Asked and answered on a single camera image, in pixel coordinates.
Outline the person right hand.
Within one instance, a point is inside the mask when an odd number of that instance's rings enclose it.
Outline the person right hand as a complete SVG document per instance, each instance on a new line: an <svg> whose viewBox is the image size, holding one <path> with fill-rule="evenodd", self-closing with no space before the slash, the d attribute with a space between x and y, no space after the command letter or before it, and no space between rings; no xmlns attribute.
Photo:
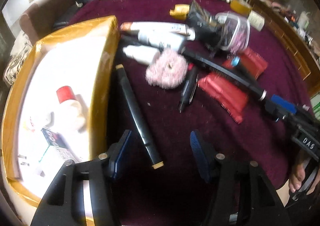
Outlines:
<svg viewBox="0 0 320 226"><path fill-rule="evenodd" d="M303 167L305 161L304 153L300 153L292 167L291 175L289 176L289 190L291 193L295 193L302 186L302 182L305 179L305 169Z"/></svg>

